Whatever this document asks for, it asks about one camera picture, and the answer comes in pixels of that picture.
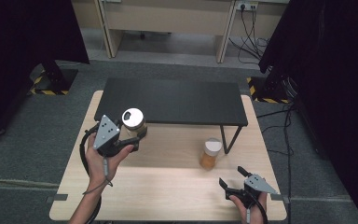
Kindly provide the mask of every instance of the jar lid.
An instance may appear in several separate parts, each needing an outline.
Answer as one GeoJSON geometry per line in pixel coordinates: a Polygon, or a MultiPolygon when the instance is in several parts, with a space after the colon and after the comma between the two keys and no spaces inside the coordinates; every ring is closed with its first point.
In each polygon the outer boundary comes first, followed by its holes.
{"type": "Polygon", "coordinates": [[[124,126],[129,130],[135,130],[144,124],[144,114],[137,108],[130,108],[122,115],[124,126]]]}
{"type": "Polygon", "coordinates": [[[205,153],[210,156],[217,156],[221,148],[222,143],[217,138],[209,138],[205,141],[205,153]]]}

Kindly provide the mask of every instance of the glass jar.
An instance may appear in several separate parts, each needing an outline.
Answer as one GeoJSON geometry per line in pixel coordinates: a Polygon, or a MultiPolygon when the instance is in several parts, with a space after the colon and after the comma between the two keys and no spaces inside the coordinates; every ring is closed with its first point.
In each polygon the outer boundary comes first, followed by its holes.
{"type": "Polygon", "coordinates": [[[216,165],[216,157],[222,148],[222,143],[216,138],[209,138],[205,141],[205,146],[202,151],[200,165],[206,169],[211,170],[216,165]]]}
{"type": "Polygon", "coordinates": [[[144,114],[137,108],[130,108],[122,115],[124,127],[127,129],[128,138],[143,138],[147,132],[144,114]]]}

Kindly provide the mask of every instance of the person's right hand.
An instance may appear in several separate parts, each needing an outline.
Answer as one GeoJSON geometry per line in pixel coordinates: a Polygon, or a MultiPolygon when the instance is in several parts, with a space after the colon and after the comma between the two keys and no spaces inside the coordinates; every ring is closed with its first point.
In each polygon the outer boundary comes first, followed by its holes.
{"type": "MultiPolygon", "coordinates": [[[[230,195],[229,199],[235,203],[235,206],[237,206],[238,210],[240,211],[241,214],[241,223],[242,224],[246,224],[246,219],[247,219],[247,208],[245,208],[245,206],[243,205],[243,203],[241,202],[241,200],[234,196],[234,195],[230,195]]],[[[260,195],[258,196],[258,201],[260,202],[261,206],[263,206],[264,210],[267,212],[267,193],[266,192],[261,192],[260,195]]],[[[257,205],[252,206],[251,208],[251,224],[263,224],[264,220],[263,220],[263,216],[261,215],[261,211],[258,208],[257,205]]]]}
{"type": "MultiPolygon", "coordinates": [[[[117,167],[121,161],[123,161],[132,151],[133,145],[128,145],[121,149],[121,151],[114,157],[108,157],[108,176],[104,176],[103,172],[103,157],[98,154],[97,150],[93,148],[96,133],[92,133],[89,136],[89,143],[86,152],[87,163],[89,164],[89,186],[87,191],[95,189],[101,185],[104,181],[111,181],[116,174],[117,167]]],[[[97,192],[102,193],[106,185],[97,188],[97,192]]]]}

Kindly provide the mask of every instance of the wall outlet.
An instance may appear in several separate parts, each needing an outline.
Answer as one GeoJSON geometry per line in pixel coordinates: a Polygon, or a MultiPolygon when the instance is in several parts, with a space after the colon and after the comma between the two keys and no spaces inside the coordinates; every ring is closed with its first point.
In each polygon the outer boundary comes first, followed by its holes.
{"type": "Polygon", "coordinates": [[[241,11],[241,5],[245,5],[245,11],[256,11],[258,2],[238,1],[237,10],[241,11]]]}

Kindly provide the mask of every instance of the tripod base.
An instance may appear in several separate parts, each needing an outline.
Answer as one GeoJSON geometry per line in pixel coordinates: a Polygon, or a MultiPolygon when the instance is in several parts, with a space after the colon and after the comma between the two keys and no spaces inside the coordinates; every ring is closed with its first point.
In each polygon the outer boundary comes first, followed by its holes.
{"type": "Polygon", "coordinates": [[[248,77],[247,82],[254,101],[279,104],[289,103],[286,91],[281,84],[278,85],[275,91],[269,92],[264,90],[264,84],[266,82],[264,77],[248,77]]]}
{"type": "Polygon", "coordinates": [[[62,69],[62,77],[59,80],[51,81],[48,73],[43,71],[34,83],[34,94],[66,95],[75,80],[77,69],[62,69]]]}

